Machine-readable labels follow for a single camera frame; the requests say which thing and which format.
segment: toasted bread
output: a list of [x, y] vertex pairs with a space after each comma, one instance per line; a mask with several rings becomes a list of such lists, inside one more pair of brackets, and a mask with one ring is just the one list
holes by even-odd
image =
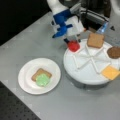
[[96, 33], [91, 33], [89, 35], [87, 45], [89, 47], [94, 47], [94, 48], [101, 48], [104, 43], [104, 35], [96, 34]]

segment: round white plate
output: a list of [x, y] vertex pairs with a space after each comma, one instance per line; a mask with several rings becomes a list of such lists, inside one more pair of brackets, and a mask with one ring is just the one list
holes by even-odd
[[68, 49], [66, 50], [63, 61], [66, 72], [73, 79], [87, 85], [101, 85], [109, 82], [109, 80], [101, 74], [101, 71], [108, 65], [119, 69], [119, 60], [110, 59], [107, 55], [107, 50], [111, 45], [104, 42], [101, 49], [96, 49], [86, 47], [86, 42], [87, 39], [81, 41], [79, 55], [76, 55], [76, 53]]
[[[37, 86], [31, 79], [35, 72], [40, 68], [43, 68], [52, 74], [50, 83], [45, 87]], [[55, 88], [60, 81], [60, 77], [60, 68], [54, 61], [46, 58], [38, 58], [29, 61], [22, 67], [18, 75], [18, 82], [25, 92], [37, 95], [47, 93]]]

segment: blue robot part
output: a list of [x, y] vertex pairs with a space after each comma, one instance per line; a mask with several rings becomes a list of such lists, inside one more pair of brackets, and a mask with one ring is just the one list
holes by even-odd
[[53, 16], [56, 24], [58, 24], [60, 26], [60, 28], [57, 29], [58, 32], [53, 35], [53, 38], [61, 37], [61, 36], [65, 35], [67, 33], [67, 29], [70, 27], [73, 27], [72, 24], [70, 24], [70, 25], [65, 24], [67, 19], [70, 18], [71, 16], [73, 16], [73, 15], [71, 14], [69, 9], [62, 11]]

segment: tabletop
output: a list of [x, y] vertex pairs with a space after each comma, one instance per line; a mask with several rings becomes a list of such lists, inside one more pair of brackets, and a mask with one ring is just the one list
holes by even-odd
[[[94, 91], [71, 84], [63, 66], [66, 45], [52, 39], [54, 31], [47, 13], [20, 34], [0, 47], [0, 80], [42, 120], [119, 120], [120, 78]], [[87, 38], [89, 32], [81, 35]], [[61, 69], [61, 80], [51, 92], [31, 95], [18, 84], [22, 66], [35, 58], [54, 60]]]

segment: white round tray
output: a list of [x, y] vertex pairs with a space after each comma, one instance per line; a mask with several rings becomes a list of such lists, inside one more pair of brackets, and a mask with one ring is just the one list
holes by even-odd
[[108, 65], [119, 69], [119, 60], [110, 59], [107, 49], [112, 47], [104, 42], [100, 49], [88, 47], [87, 39], [81, 40], [80, 50], [71, 52], [69, 49], [64, 54], [64, 68], [75, 80], [87, 85], [101, 85], [109, 80], [101, 74]]

